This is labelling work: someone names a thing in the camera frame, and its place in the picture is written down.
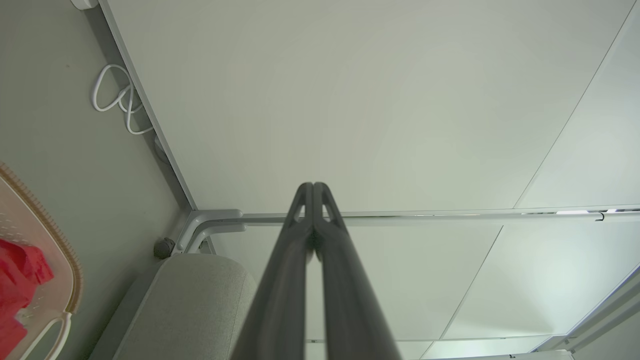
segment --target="handle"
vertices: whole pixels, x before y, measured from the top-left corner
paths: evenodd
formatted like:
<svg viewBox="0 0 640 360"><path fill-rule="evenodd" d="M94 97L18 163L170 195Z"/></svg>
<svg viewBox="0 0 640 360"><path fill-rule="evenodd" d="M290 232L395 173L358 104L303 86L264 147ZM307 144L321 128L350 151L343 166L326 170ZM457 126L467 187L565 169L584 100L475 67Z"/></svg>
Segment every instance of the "handle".
<svg viewBox="0 0 640 360"><path fill-rule="evenodd" d="M282 224L231 360L300 360L305 357L305 281L313 184L302 184ZM300 218L302 207L305 217Z"/></svg>
<svg viewBox="0 0 640 360"><path fill-rule="evenodd" d="M314 184L314 237L322 262L327 358L400 360L347 227L326 184ZM323 218L326 207L329 221Z"/></svg>
<svg viewBox="0 0 640 360"><path fill-rule="evenodd" d="M33 348L35 348L38 342L40 342L44 334L46 334L47 331L49 331L49 329L51 329L53 324L55 324L56 322L62 322L62 325L60 326L60 332L58 333L56 343L53 345L51 351L49 351L49 353L47 354L47 357L44 358L45 360L56 360L58 355L60 355L62 348L65 346L67 337L69 336L69 331L71 330L71 313L62 313L59 317L51 320L47 324L47 326L42 329L38 337L33 340L29 348L24 352L22 357L20 357L20 360L25 360L29 356Z"/></svg>

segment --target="red cloth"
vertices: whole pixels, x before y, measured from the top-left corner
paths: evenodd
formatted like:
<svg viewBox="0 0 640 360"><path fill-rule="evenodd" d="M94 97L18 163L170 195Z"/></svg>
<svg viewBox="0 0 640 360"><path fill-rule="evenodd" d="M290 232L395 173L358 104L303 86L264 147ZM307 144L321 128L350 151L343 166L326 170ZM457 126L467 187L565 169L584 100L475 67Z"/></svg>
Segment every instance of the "red cloth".
<svg viewBox="0 0 640 360"><path fill-rule="evenodd" d="M0 239L0 359L27 334L15 314L31 303L39 284L51 279L53 272L40 249Z"/></svg>

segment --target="power cord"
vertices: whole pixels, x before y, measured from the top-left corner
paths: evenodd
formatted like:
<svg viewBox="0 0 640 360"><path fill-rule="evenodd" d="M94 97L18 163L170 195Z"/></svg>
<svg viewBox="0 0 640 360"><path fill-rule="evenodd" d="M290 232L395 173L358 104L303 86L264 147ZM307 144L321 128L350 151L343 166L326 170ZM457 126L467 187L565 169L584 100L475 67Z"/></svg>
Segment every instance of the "power cord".
<svg viewBox="0 0 640 360"><path fill-rule="evenodd" d="M100 106L98 106L98 100L97 100L97 96L98 96L98 89L100 89L100 84L102 83L102 78L104 78L104 75L106 74L107 70L109 70L110 68L116 68L121 70L122 72L124 72L124 74L127 76L127 79L129 80L129 85L127 85L127 87L125 87L124 89L122 89L120 91L120 93L118 93L118 97L109 105L107 105L105 108L101 108ZM114 107L116 104L120 107L120 109L122 111L124 111L126 115L126 120L125 123L127 124L127 130L132 133L133 135L141 135L144 133L148 133L149 131L153 130L154 127L151 126L148 129L144 129L142 131L133 131L133 129L131 129L131 114L135 113L136 111L142 109L142 104L140 104L140 106L138 106L135 110L132 110L131 108L133 107L133 92L134 92L135 88L133 86L133 81L131 81L131 76L129 75L129 72L127 72L127 69L116 65L116 64L109 64L107 66L105 66L102 71L100 71L100 75L98 75L98 80L95 82L95 86L93 87L93 92L91 94L91 104L93 105L93 108L96 109L97 111L107 111L109 109L111 109L112 107ZM124 95L129 92L129 103L127 105L127 107L125 107L122 104L122 98L124 97Z"/></svg>

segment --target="gray cushion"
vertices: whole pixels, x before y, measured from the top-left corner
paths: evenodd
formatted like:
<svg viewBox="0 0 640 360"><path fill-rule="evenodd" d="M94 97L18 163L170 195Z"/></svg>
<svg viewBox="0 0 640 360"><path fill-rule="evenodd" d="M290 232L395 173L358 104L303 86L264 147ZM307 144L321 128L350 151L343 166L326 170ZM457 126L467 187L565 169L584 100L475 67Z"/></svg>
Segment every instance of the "gray cushion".
<svg viewBox="0 0 640 360"><path fill-rule="evenodd" d="M231 259L174 255L131 286L90 359L227 359L254 294Z"/></svg>

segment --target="laundry basket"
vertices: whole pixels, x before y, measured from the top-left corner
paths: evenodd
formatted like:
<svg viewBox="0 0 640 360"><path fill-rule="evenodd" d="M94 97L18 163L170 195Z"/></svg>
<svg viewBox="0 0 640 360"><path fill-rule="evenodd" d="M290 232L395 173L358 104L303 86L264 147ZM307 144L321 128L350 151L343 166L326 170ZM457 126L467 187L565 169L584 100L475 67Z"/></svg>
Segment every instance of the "laundry basket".
<svg viewBox="0 0 640 360"><path fill-rule="evenodd" d="M80 264L60 229L33 194L0 162L0 238L37 246L53 271L54 278L40 285L30 305L16 319L27 335L13 349L8 360L25 359L56 322L62 322L47 360L55 359L64 346L71 326L71 314L79 305L83 280Z"/></svg>

